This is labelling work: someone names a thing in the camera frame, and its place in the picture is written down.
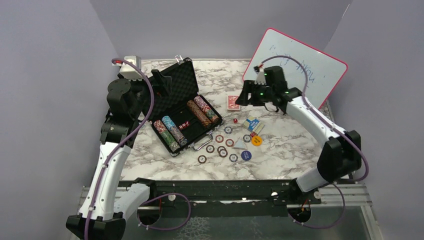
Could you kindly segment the blue playing card deck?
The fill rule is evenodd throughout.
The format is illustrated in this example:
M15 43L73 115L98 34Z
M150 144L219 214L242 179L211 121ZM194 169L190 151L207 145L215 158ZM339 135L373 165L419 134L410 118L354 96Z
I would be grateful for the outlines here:
M259 120L256 117L253 117L249 115L245 121L243 122L243 126L251 133L255 133L256 135L259 135L259 133L263 130L265 127L265 124L263 121Z

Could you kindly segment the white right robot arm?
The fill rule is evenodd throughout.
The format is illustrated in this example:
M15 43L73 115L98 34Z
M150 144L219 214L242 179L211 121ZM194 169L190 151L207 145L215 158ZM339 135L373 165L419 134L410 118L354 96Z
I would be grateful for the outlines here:
M318 111L296 87L289 88L281 66L266 67L256 80L246 80L235 101L240 106L272 103L298 121L320 144L316 167L289 183L289 199L300 204L314 189L333 183L362 166L361 136L346 131Z

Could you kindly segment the red playing card deck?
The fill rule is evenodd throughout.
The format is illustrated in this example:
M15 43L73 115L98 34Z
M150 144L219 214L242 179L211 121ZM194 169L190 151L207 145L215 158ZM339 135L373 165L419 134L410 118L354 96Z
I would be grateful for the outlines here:
M239 97L237 95L228 95L227 96L227 110L228 111L240 111L240 105L236 104L236 101Z

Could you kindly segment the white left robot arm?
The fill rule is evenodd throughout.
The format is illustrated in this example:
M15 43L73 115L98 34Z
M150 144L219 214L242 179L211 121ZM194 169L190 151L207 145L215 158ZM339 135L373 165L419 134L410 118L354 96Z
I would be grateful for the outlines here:
M66 228L81 240L120 240L127 221L138 206L152 205L157 191L136 183L116 199L120 176L140 128L150 117L158 99L172 91L172 77L152 70L141 80L119 78L108 85L109 113L101 127L99 156L88 194Z

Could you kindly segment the clear triangular all-in button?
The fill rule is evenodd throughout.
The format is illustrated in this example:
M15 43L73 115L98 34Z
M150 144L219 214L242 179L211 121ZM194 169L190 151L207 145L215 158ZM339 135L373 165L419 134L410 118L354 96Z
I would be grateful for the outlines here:
M239 150L246 150L247 149L247 146L246 146L246 143L241 138L239 138L234 143L234 146L232 148L239 149Z

